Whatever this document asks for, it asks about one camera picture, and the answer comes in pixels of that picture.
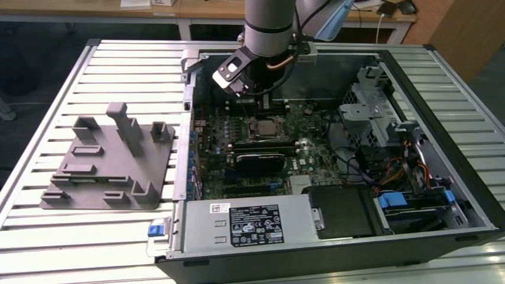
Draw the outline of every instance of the black cable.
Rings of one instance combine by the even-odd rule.
[[[316,11],[307,17],[305,21],[303,22],[301,24],[301,30],[305,28],[307,24],[309,23],[309,21],[315,18],[315,16],[317,15],[317,13],[325,9],[325,7],[328,6],[328,4],[332,2],[332,0],[328,0],[317,9]]]
[[[341,175],[345,176],[343,178],[343,180],[345,180],[347,182],[349,181],[349,176],[360,176],[361,177],[361,175],[357,174],[357,173],[349,173],[349,163],[351,163],[352,160],[356,160],[356,157],[351,157],[349,158],[349,160],[348,160],[348,168],[345,170],[345,173],[341,173]],[[352,182],[363,182],[363,177],[361,177],[361,180],[353,180]]]
[[[357,9],[357,14],[359,14],[359,16],[360,16],[360,28],[361,28],[361,26],[363,26],[363,21],[361,21],[361,9],[357,8],[357,6],[356,6],[355,3],[353,3],[353,6],[355,6],[355,8]]]
[[[337,147],[336,149],[332,149],[335,157],[359,173],[359,175],[363,177],[364,182],[367,182],[369,185],[376,186],[377,188],[384,188],[384,186],[379,182],[376,182],[375,179],[359,167],[356,167],[353,164],[348,163],[348,161],[341,156],[339,156],[339,154],[336,153],[336,151],[339,149],[355,149],[355,148],[353,147]]]
[[[333,122],[336,122],[336,120],[335,120],[336,116],[337,116],[337,113],[331,114],[331,119],[328,121],[328,126],[327,126],[327,129],[324,130],[324,133],[323,133],[323,138],[327,138],[328,135],[329,135],[329,133],[331,133],[332,124],[333,124]]]
[[[301,50],[301,41],[303,41],[303,33],[301,33],[303,28],[300,26],[300,16],[299,16],[299,10],[297,10],[296,6],[295,6],[295,19],[297,22],[296,23],[296,27],[297,27],[297,49],[293,53],[293,62],[289,64],[289,69],[284,73],[283,78],[276,83],[273,83],[272,87],[269,87],[267,90],[263,90],[261,92],[256,92],[256,93],[245,92],[245,95],[263,96],[263,95],[271,93],[275,89],[277,89],[285,83],[285,81],[288,81],[289,77],[293,74],[295,66],[296,66],[296,63],[299,61],[299,55],[300,55],[300,50]]]

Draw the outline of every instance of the power supply label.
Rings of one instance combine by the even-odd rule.
[[[231,208],[229,231],[233,247],[284,243],[279,205]]]

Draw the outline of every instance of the slotted aluminum surface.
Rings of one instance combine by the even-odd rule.
[[[92,115],[100,124],[108,102],[129,104],[139,123],[165,121],[179,133],[184,85],[184,49],[235,49],[224,42],[101,41],[87,47],[45,121],[0,193],[1,283],[171,283],[147,256],[147,228],[152,219],[171,214],[172,204],[155,211],[44,211],[37,207],[73,139],[77,115]],[[384,49],[376,45],[320,44],[320,49]],[[469,158],[497,199],[505,202],[505,139],[496,118],[468,92],[436,53],[421,46],[387,46],[448,132]],[[163,199],[173,192],[177,155],[172,155]],[[163,247],[164,238],[157,245]],[[461,249],[408,267],[297,277],[299,283],[502,283],[505,243]]]

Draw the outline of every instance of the vertical post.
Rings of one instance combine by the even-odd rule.
[[[143,155],[143,146],[140,140],[143,138],[143,132],[140,130],[136,119],[128,119],[127,116],[127,104],[124,102],[112,102],[107,110],[107,115],[116,122],[117,133],[123,141],[127,143],[129,152],[133,157]]]
[[[396,28],[392,32],[392,35],[389,36],[388,39],[388,44],[401,44],[404,41],[404,38],[408,34],[408,31],[411,29],[411,22],[397,22],[396,23]]]
[[[191,40],[191,19],[177,19],[181,40]]]

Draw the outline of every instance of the green circuit board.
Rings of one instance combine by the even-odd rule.
[[[327,125],[325,112],[304,113],[307,103],[289,104],[287,116],[268,117],[281,126],[277,137],[296,141],[292,154],[287,155],[284,168],[275,175],[236,177],[233,157],[229,146],[236,141],[251,139],[249,124],[252,117],[229,117],[216,109],[209,115],[205,127],[201,128],[200,174],[203,180],[203,198],[221,199],[241,197],[227,195],[225,189],[245,186],[269,186],[269,195],[292,194],[289,177],[308,175],[311,185],[340,184],[337,167],[332,160],[327,139],[323,137]]]

